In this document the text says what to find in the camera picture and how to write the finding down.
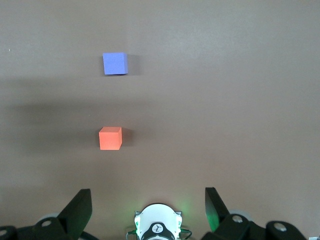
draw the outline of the cube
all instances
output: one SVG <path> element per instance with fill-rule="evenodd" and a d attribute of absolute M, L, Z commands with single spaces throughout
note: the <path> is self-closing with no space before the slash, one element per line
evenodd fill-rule
<path fill-rule="evenodd" d="M 124 52 L 110 52 L 103 54 L 103 66 L 105 75 L 117 75 L 128 73 L 128 57 Z"/>
<path fill-rule="evenodd" d="M 122 144 L 122 128 L 104 126 L 99 131 L 100 150 L 119 150 Z"/>

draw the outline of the circular logo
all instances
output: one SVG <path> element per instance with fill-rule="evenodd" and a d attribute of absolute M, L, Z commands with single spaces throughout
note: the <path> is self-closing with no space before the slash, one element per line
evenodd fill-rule
<path fill-rule="evenodd" d="M 153 225 L 153 227 L 152 227 L 152 232 L 154 232 L 156 234 L 161 233 L 163 230 L 164 230 L 164 228 L 158 223 Z"/>

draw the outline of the screw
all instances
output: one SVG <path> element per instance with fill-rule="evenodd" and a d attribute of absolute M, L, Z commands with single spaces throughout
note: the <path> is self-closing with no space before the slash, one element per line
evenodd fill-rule
<path fill-rule="evenodd" d="M 1 230 L 0 231 L 0 237 L 6 235 L 7 232 L 8 232 L 7 230 Z"/>
<path fill-rule="evenodd" d="M 287 231 L 287 228 L 285 227 L 285 225 L 281 224 L 280 222 L 276 222 L 273 226 L 275 227 L 275 229 L 281 232 Z"/>
<path fill-rule="evenodd" d="M 232 217 L 232 220 L 233 220 L 234 222 L 236 222 L 236 223 L 239 223 L 239 224 L 243 222 L 242 217 L 240 217 L 240 216 L 238 216 L 238 215 L 234 215 L 234 216 Z"/>
<path fill-rule="evenodd" d="M 46 227 L 46 226 L 49 226 L 51 224 L 51 221 L 50 220 L 47 220 L 47 221 L 44 221 L 41 226 L 42 227 Z"/>

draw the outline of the blue cube front face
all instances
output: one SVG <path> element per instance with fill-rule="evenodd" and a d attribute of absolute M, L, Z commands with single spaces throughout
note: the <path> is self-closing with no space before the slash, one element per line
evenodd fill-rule
<path fill-rule="evenodd" d="M 103 54 L 105 75 L 127 74 L 128 58 L 124 52 L 110 52 Z"/>

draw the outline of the orange cube top face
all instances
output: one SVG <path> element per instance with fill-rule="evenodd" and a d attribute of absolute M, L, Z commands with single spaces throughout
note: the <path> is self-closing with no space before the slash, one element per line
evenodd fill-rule
<path fill-rule="evenodd" d="M 122 128 L 105 126 L 99 132 L 100 150 L 119 150 L 122 144 Z"/>

